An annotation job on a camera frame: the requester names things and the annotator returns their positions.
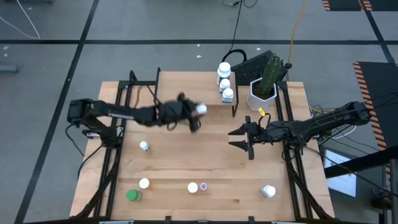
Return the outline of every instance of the cactus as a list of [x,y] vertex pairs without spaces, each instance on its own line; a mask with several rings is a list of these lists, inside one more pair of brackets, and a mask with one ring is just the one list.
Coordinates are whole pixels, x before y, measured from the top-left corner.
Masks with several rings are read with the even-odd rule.
[[264,69],[264,73],[262,74],[262,80],[257,89],[257,94],[259,95],[268,95],[273,87],[280,70],[282,68],[282,59],[274,54],[267,62],[267,66]]

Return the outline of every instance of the green bottle cap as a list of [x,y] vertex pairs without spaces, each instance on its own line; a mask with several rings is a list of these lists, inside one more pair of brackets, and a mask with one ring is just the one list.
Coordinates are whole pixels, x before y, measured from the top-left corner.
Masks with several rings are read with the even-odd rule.
[[135,201],[138,198],[138,191],[137,190],[129,190],[126,194],[127,200]]

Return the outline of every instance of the wooden tabletop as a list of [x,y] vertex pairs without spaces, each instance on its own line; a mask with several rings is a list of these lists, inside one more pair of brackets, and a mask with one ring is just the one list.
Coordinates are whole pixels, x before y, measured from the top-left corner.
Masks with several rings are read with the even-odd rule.
[[[117,82],[104,82],[99,99],[114,103],[117,86]],[[290,82],[288,87],[294,118],[308,119],[310,113],[303,83]],[[134,86],[130,105],[135,103],[137,89]],[[228,136],[227,133],[240,127],[246,115],[253,121],[259,118],[259,113],[249,110],[245,103],[248,93],[248,86],[239,86],[242,103],[235,118],[232,118],[229,107],[208,107],[208,114],[201,119],[201,128],[195,134],[191,134],[184,124],[167,131],[166,127],[147,128],[128,121],[112,219],[164,220],[170,215],[173,220],[245,221],[248,216],[254,216],[256,221],[293,221],[286,164],[281,158],[282,144],[256,144],[253,161],[248,160],[242,149],[228,144],[228,141],[244,139],[244,136]],[[199,96],[187,94],[187,97],[202,100]],[[151,104],[153,98],[143,88],[139,106]],[[275,103],[267,112],[272,115],[272,120],[277,120]],[[101,120],[105,124],[111,121],[110,118]],[[149,152],[139,147],[141,141],[149,143]],[[88,140],[86,155],[99,144],[99,139]],[[314,140],[308,146],[318,149]],[[80,212],[98,188],[104,152],[103,149],[93,156],[81,170],[71,215]],[[325,211],[334,216],[320,156],[305,150],[302,159],[309,191]],[[150,188],[142,190],[142,201],[128,201],[126,192],[139,189],[138,183],[143,177],[150,180]],[[206,182],[208,190],[190,194],[187,190],[190,182]],[[273,198],[265,198],[260,192],[260,188],[268,184],[276,187]],[[302,194],[298,188],[297,192],[301,216],[305,217]],[[104,214],[107,199],[106,192],[101,214]]]
[[160,72],[157,97],[160,101],[175,100],[180,92],[193,100],[200,99],[206,105],[233,106],[236,104],[235,73],[229,78],[234,91],[232,103],[223,103],[216,84],[216,72]]

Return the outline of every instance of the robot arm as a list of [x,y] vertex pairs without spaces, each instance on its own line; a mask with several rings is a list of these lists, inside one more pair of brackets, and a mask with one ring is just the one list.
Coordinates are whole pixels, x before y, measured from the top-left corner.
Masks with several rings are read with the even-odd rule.
[[260,124],[253,123],[249,116],[246,116],[244,123],[237,130],[231,131],[228,135],[247,134],[247,141],[229,142],[249,153],[249,160],[254,159],[253,144],[273,143],[287,141],[291,146],[302,147],[317,134],[324,135],[327,131],[338,128],[345,124],[364,125],[370,121],[370,110],[364,103],[350,102],[335,109],[332,112],[317,116],[305,121],[273,121],[269,122],[266,128]]
[[141,108],[116,106],[100,100],[72,100],[69,104],[67,120],[76,127],[82,124],[92,132],[99,134],[105,146],[116,147],[118,145],[117,129],[104,125],[97,117],[130,119],[147,127],[177,124],[180,121],[188,120],[190,130],[194,133],[200,128],[199,117],[205,114],[205,105],[194,103],[181,93],[175,101]]

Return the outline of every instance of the yellow tag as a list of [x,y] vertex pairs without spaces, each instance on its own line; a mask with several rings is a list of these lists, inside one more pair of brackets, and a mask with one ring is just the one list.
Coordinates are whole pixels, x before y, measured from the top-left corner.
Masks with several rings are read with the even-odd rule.
[[264,110],[262,108],[259,108],[259,112],[260,112],[261,116],[265,116],[266,115],[266,112],[264,112]]

